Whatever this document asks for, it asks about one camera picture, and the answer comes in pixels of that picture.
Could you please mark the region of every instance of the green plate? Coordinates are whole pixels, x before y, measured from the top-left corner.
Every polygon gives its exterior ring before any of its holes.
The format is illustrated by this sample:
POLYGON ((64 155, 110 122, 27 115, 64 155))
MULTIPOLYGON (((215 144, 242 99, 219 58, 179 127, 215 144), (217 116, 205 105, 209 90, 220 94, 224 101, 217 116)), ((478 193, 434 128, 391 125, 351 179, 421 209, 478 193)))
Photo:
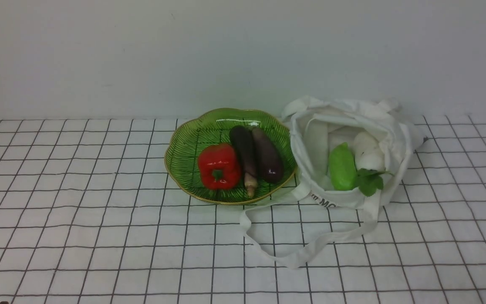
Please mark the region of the green plate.
POLYGON ((290 148, 290 132, 278 119, 259 110, 216 109, 181 125, 166 150, 164 165, 168 174, 183 191, 215 204, 252 204, 280 189, 295 174, 297 165, 290 148), (256 125, 263 129, 281 154, 285 173, 276 184, 259 179, 254 198, 249 199, 243 182, 230 190, 210 190, 200 180, 197 157, 211 146, 230 142, 230 129, 235 125, 256 125))

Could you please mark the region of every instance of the red bell pepper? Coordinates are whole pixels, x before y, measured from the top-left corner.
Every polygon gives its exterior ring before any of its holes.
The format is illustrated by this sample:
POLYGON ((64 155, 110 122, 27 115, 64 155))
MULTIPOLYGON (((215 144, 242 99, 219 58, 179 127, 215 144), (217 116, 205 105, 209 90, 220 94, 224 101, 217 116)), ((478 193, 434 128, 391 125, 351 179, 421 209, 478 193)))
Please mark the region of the red bell pepper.
POLYGON ((241 167, 234 148, 227 143, 208 146, 198 156, 204 186, 211 190, 232 189, 241 179, 241 167))

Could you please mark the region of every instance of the plate rim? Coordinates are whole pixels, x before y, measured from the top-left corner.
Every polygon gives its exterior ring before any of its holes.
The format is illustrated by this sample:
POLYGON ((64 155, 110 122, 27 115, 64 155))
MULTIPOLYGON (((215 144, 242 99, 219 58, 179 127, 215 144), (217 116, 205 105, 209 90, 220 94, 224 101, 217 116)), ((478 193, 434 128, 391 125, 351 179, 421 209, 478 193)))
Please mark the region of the plate rim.
POLYGON ((208 203, 211 203, 211 204, 221 204, 221 205, 227 205, 227 206, 240 206, 240 205, 247 205, 247 204, 252 204, 252 203, 255 203, 255 202, 258 202, 258 201, 261 201, 261 200, 264 200, 266 197, 270 196, 272 193, 278 191, 279 189, 281 189, 282 187, 284 187, 289 181, 291 181, 294 176, 295 176, 295 172, 297 171, 297 163, 295 163, 295 167, 294 167, 294 170, 292 171, 292 173, 290 174, 290 176, 286 179, 286 181, 284 181, 281 185, 279 185, 278 187, 276 187, 275 189, 271 190, 270 192, 260 196, 259 198, 251 198, 250 200, 246 200, 246 201, 243 201, 243 202, 235 202, 235 203, 231 203, 231 202, 222 202, 222 201, 215 201, 215 200, 209 200, 207 198, 201 198, 193 193, 190 193, 189 191, 187 191, 184 187, 181 186, 181 184, 173 177, 172 173, 170 172, 170 169, 168 168, 168 163, 166 162, 166 156, 168 154, 168 150, 170 149, 170 147, 172 146, 172 141, 174 139, 174 135, 176 134, 177 132, 177 129, 183 127, 184 125, 186 125, 187 123, 191 123, 193 121, 196 121, 196 120, 199 120, 201 119, 202 117, 208 115, 209 113, 211 112, 214 112, 214 111, 218 111, 218 110, 236 110, 236 111, 256 111, 256 112, 262 112, 263 114, 265 115, 268 115, 270 117, 272 117, 274 120, 277 121, 277 123, 279 125, 281 125, 281 127, 285 128, 288 132, 290 132, 290 129, 288 127, 286 127, 284 125, 284 123, 282 123, 282 121, 280 119, 278 119, 277 117, 269 114, 268 112, 265 112, 265 111, 262 111, 262 110, 257 110, 257 109, 236 109, 236 108, 217 108, 217 109, 213 109, 213 110, 210 110, 210 111, 207 111, 205 113, 203 113, 202 115, 200 115, 199 117, 195 118, 195 119, 191 119, 185 123, 183 123, 182 125, 180 125, 179 127, 176 127, 175 128, 175 131, 174 131, 174 134, 172 134, 172 136, 170 137, 170 142, 168 142, 168 148, 166 149, 166 152, 164 152, 164 168, 166 169, 166 171, 168 172, 168 175, 172 178, 172 180, 175 182, 175 184, 179 187, 179 189, 183 190, 183 192, 189 194, 191 196, 191 198, 196 198, 197 200, 200 200, 202 202, 208 202, 208 203))

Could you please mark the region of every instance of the grid tablecloth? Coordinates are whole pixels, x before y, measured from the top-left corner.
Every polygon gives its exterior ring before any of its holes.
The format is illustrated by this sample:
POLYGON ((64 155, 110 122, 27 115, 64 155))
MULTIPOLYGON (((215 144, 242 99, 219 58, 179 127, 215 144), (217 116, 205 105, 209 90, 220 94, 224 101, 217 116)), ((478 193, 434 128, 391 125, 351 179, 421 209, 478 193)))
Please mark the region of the grid tablecloth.
MULTIPOLYGON (((296 270, 245 243, 243 206, 168 177, 184 120, 0 121, 0 301, 486 304, 486 115, 413 120, 431 140, 376 230, 296 270)), ((252 220, 280 255, 359 215, 292 204, 252 220)))

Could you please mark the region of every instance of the mint leaves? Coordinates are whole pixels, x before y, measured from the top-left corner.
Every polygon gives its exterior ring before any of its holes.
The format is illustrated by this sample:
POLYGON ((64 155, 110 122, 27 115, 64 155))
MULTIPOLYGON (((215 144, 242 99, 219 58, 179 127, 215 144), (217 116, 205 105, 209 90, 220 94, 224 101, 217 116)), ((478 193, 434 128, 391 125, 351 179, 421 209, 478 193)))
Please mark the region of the mint leaves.
POLYGON ((383 179, 380 175, 391 174, 389 171, 376 171, 369 169, 359 169, 355 179, 355 186, 365 196, 372 196, 376 193, 376 189, 383 189, 383 179))

